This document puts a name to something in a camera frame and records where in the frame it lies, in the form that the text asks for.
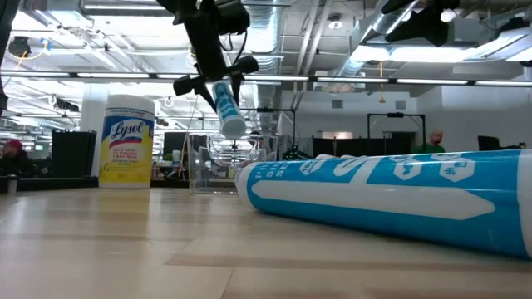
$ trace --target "blue and white tube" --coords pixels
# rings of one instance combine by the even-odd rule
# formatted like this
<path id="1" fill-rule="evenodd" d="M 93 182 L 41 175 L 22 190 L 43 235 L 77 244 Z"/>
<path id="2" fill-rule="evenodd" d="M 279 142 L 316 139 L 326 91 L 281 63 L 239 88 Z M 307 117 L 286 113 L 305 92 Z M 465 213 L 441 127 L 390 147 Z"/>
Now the blue and white tube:
<path id="1" fill-rule="evenodd" d="M 251 164 L 257 210 L 532 257 L 532 150 Z"/>
<path id="2" fill-rule="evenodd" d="M 214 101 L 219 117 L 220 133 L 228 139 L 240 138 L 246 134 L 246 123 L 240 109 L 234 102 L 229 85 L 224 82 L 214 83 Z"/>

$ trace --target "ceiling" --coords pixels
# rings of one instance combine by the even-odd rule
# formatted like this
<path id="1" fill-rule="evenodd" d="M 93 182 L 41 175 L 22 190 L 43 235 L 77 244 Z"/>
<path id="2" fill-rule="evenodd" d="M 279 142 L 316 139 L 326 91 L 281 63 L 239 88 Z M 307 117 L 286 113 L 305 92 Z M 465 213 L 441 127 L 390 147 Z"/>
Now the ceiling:
<path id="1" fill-rule="evenodd" d="M 71 72 L 154 72 L 154 73 L 194 73 L 193 60 L 190 57 L 190 43 L 183 26 L 172 26 L 173 17 L 164 10 L 116 9 L 112 5 L 119 4 L 138 6 L 155 5 L 155 1 L 86 1 L 92 9 L 86 15 L 77 16 L 72 13 L 37 13 L 21 9 L 12 25 L 12 37 L 30 37 L 33 54 L 30 59 L 20 60 L 7 54 L 4 57 L 3 70 L 21 71 L 71 71 Z M 331 72 L 338 69 L 354 51 L 352 46 L 353 28 L 357 21 L 371 16 L 377 1 L 344 1 L 332 2 L 329 15 L 339 13 L 342 27 L 333 30 L 327 25 L 321 32 L 316 55 L 308 68 L 308 74 L 316 71 Z M 279 13 L 278 46 L 271 50 L 271 44 L 265 36 L 267 32 L 251 31 L 244 53 L 253 52 L 258 59 L 274 59 L 278 68 L 272 72 L 279 75 L 293 75 L 297 70 L 298 58 L 303 44 L 303 36 L 308 27 L 309 12 L 313 2 L 295 1 L 249 1 L 250 7 L 261 5 L 274 6 Z M 447 22 L 459 15 L 471 19 L 492 17 L 514 12 L 527 12 L 530 1 L 512 0 L 463 0 L 461 7 L 455 11 L 447 11 L 442 19 Z M 94 9 L 108 6 L 109 9 Z M 415 10 L 421 9 L 425 3 L 420 2 Z M 323 5 L 318 9 L 318 17 L 313 24 L 311 37 L 318 34 L 318 25 L 322 17 Z M 42 41 L 48 42 L 48 50 Z M 230 63 L 243 44 L 243 37 L 232 37 L 234 50 L 226 54 Z M 361 72 L 365 76 L 409 77 L 409 78 L 449 78 L 449 79 L 511 79 L 522 72 L 518 62 L 504 60 L 483 61 L 476 63 L 420 63 L 409 61 L 383 61 L 382 63 L 367 62 Z M 53 115 L 64 114 L 50 105 L 51 95 L 68 100 L 80 106 L 85 83 L 79 81 L 50 81 L 27 78 L 3 78 L 5 91 L 10 96 L 9 110 L 15 113 Z M 278 86 L 292 90 L 292 84 Z M 159 101 L 161 116 L 182 116 L 183 118 L 216 117 L 204 100 L 194 94 L 175 96 L 172 86 L 163 83 L 113 83 L 111 93 L 133 93 L 148 96 Z M 379 85 L 367 85 L 359 91 L 371 94 L 380 91 Z M 409 92 L 416 96 L 425 91 L 419 86 L 390 86 L 387 91 Z M 253 84 L 243 85 L 241 91 L 242 106 L 256 108 L 260 104 L 258 87 Z M 319 101 L 319 96 L 308 96 L 312 102 Z M 78 114 L 70 113 L 71 118 L 38 117 L 30 120 L 12 119 L 17 125 L 36 125 L 63 128 L 76 128 L 79 124 Z M 256 127 L 261 121 L 259 115 L 248 114 L 249 126 Z M 182 129 L 188 124 L 175 121 L 170 129 Z M 204 128 L 197 122 L 193 129 Z"/>

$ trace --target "person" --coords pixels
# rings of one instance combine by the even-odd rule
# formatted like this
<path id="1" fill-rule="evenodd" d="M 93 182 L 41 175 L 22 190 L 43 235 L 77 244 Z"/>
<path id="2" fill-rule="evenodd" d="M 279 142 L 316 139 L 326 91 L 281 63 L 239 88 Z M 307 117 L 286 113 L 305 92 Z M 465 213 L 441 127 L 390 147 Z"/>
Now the person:
<path id="1" fill-rule="evenodd" d="M 440 130 L 434 130 L 429 135 L 429 142 L 426 144 L 426 150 L 423 149 L 423 145 L 420 145 L 414 149 L 414 154 L 438 154 L 445 153 L 446 150 L 440 145 L 443 140 L 443 132 Z"/>
<path id="2" fill-rule="evenodd" d="M 2 149 L 2 159 L 0 159 L 0 174 L 15 174 L 22 177 L 32 176 L 33 165 L 27 157 L 26 151 L 22 149 L 20 140 L 8 140 Z"/>

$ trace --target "exposed duct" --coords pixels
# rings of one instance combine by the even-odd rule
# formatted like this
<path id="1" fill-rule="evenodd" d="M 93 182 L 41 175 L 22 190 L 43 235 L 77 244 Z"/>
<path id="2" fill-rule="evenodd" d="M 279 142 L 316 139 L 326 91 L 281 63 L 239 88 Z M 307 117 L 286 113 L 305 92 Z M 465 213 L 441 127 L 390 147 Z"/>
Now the exposed duct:
<path id="1" fill-rule="evenodd" d="M 281 11 L 278 7 L 252 6 L 247 7 L 251 17 L 249 27 L 249 50 L 256 54 L 278 54 L 280 37 Z M 278 74 L 280 60 L 278 57 L 258 57 L 258 74 Z M 258 107 L 279 108 L 281 102 L 281 85 L 258 84 Z M 259 114 L 260 129 L 263 133 L 275 133 L 278 113 Z"/>
<path id="2" fill-rule="evenodd" d="M 399 22 L 417 5 L 418 0 L 397 9 L 394 12 L 388 14 L 382 14 L 382 8 L 391 0 L 380 0 L 375 7 L 375 14 L 369 17 L 367 20 L 357 22 L 352 34 L 352 44 L 354 44 L 353 50 L 355 50 L 361 42 L 375 37 L 377 35 L 386 35 L 392 32 L 397 27 Z M 355 76 L 364 66 L 364 61 L 357 59 L 356 56 L 351 55 L 342 65 L 338 68 L 335 76 Z M 351 85 L 332 83 L 323 88 L 328 92 L 349 92 L 354 91 L 354 87 Z"/>

